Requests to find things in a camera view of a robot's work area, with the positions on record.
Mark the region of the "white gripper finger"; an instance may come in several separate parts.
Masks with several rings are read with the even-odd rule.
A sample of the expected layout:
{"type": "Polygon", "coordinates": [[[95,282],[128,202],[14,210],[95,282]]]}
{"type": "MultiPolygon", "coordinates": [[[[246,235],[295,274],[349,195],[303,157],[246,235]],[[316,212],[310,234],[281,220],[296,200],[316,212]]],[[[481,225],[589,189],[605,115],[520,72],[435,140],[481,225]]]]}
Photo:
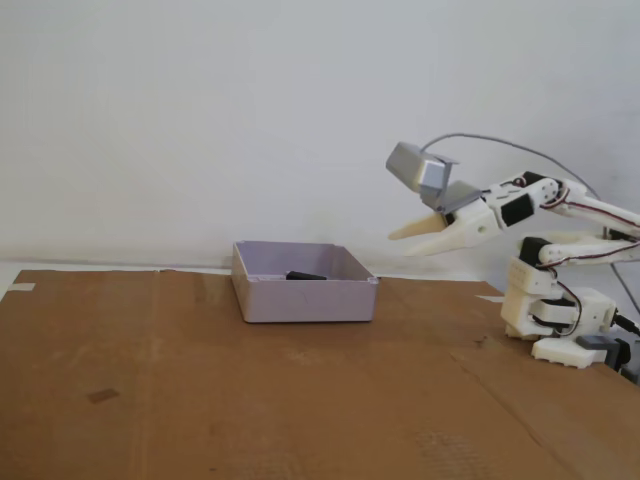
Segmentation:
{"type": "Polygon", "coordinates": [[[466,235],[463,231],[445,229],[432,235],[424,243],[409,248],[405,255],[409,257],[433,256],[466,247],[466,235]]]}
{"type": "Polygon", "coordinates": [[[445,217],[439,213],[432,213],[424,218],[412,221],[391,232],[388,239],[392,241],[409,237],[438,233],[447,228],[445,217]]]}

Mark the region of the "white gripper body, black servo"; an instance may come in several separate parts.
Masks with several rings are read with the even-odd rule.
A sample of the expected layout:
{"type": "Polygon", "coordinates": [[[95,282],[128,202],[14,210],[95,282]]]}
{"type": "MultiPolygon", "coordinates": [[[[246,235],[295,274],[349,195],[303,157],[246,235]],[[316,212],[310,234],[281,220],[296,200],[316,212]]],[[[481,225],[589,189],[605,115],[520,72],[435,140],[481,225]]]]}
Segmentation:
{"type": "Polygon", "coordinates": [[[524,189],[514,185],[493,187],[452,213],[454,221],[445,245],[449,249],[475,247],[534,213],[534,200],[524,189]]]}

